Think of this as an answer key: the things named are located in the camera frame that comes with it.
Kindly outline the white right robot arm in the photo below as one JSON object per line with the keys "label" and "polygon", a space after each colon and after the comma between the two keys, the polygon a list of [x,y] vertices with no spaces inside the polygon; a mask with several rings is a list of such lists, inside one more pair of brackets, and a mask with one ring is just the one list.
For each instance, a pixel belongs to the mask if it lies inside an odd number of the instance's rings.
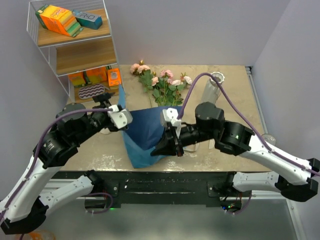
{"label": "white right robot arm", "polygon": [[181,157],[184,147],[213,140],[214,148],[220,152],[270,170],[229,174],[225,182],[212,187],[217,193],[233,197],[248,191],[269,191],[296,202],[306,202],[318,193],[319,184],[312,177],[320,171],[319,160],[301,159],[268,144],[252,129],[226,120],[224,111],[213,103],[204,102],[195,108],[194,124],[182,122],[174,108],[163,109],[160,122],[163,134],[151,156]]}

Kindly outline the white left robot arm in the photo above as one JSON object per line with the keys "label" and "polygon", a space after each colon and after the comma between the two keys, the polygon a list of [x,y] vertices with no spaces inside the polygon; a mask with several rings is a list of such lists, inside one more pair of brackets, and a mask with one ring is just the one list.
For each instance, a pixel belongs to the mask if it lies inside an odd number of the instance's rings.
{"label": "white left robot arm", "polygon": [[124,131],[133,121],[127,108],[112,105],[111,93],[94,97],[92,109],[69,103],[42,133],[29,164],[14,188],[0,202],[1,229],[5,235],[25,235],[40,227],[47,216],[78,197],[104,194],[105,181],[88,170],[63,187],[42,193],[46,184],[67,161],[78,153],[82,143],[102,129]]}

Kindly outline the blue wrapping paper sheet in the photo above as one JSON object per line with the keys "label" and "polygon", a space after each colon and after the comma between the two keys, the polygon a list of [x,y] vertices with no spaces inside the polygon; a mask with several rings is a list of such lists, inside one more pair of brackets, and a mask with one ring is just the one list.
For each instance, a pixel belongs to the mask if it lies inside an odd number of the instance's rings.
{"label": "blue wrapping paper sheet", "polygon": [[122,132],[122,137],[133,168],[146,168],[166,157],[166,155],[151,156],[151,152],[163,135],[161,112],[167,108],[158,106],[130,111],[133,120],[128,129]]}

